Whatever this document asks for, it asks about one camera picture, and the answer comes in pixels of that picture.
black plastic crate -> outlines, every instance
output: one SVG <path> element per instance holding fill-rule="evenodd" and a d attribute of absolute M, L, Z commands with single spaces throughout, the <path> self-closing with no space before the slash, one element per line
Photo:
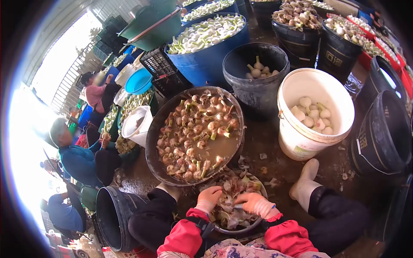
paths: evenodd
<path fill-rule="evenodd" d="M 158 93 L 165 98 L 171 98 L 184 90 L 192 88 L 192 84 L 180 73 L 180 71 L 154 79 L 152 80 L 152 84 L 155 86 Z"/>
<path fill-rule="evenodd" d="M 153 75 L 155 79 L 177 71 L 172 61 L 164 52 L 165 45 L 151 51 L 146 51 L 140 57 L 140 63 Z"/>

woman in pink shirt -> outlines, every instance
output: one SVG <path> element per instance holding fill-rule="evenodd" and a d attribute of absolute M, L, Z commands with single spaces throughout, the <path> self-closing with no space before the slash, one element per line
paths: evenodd
<path fill-rule="evenodd" d="M 106 115 L 113 104 L 113 98 L 121 87 L 116 83 L 110 83 L 113 74 L 109 74 L 106 83 L 100 87 L 93 84 L 94 77 L 95 75 L 91 72 L 87 72 L 81 77 L 81 83 L 85 86 L 86 101 L 95 112 Z"/>

person in blue shirt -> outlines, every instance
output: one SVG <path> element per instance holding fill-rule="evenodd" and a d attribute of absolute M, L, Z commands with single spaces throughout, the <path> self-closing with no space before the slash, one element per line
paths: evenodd
<path fill-rule="evenodd" d="M 64 204 L 63 201 L 69 198 L 69 194 L 55 194 L 49 201 L 42 199 L 40 208 L 49 214 L 49 218 L 56 228 L 72 231 L 72 233 L 85 232 L 87 215 L 77 196 L 72 205 Z"/>
<path fill-rule="evenodd" d="M 72 145 L 73 137 L 64 118 L 54 121 L 50 138 L 59 148 L 63 169 L 82 184 L 98 188 L 108 186 L 115 170 L 121 165 L 129 165 L 139 154 L 139 148 L 136 147 L 129 153 L 119 155 L 109 134 L 103 134 L 101 139 L 87 149 Z"/>

gray hair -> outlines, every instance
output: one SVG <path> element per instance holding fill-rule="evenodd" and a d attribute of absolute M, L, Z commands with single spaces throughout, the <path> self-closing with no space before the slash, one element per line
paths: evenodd
<path fill-rule="evenodd" d="M 63 117 L 58 118 L 53 122 L 52 128 L 50 129 L 50 139 L 56 145 L 56 147 L 59 147 L 59 140 L 57 137 L 59 135 L 62 135 L 66 129 L 66 119 L 64 119 Z"/>

metal fence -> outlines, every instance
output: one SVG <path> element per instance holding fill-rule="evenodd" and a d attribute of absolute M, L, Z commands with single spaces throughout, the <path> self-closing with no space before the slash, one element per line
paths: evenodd
<path fill-rule="evenodd" d="M 93 54 L 93 47 L 96 42 L 96 40 L 93 40 L 83 49 L 63 77 L 50 104 L 50 107 L 56 112 L 66 114 L 70 107 L 76 110 L 82 90 L 82 87 L 79 86 L 80 75 L 101 68 L 102 61 Z"/>

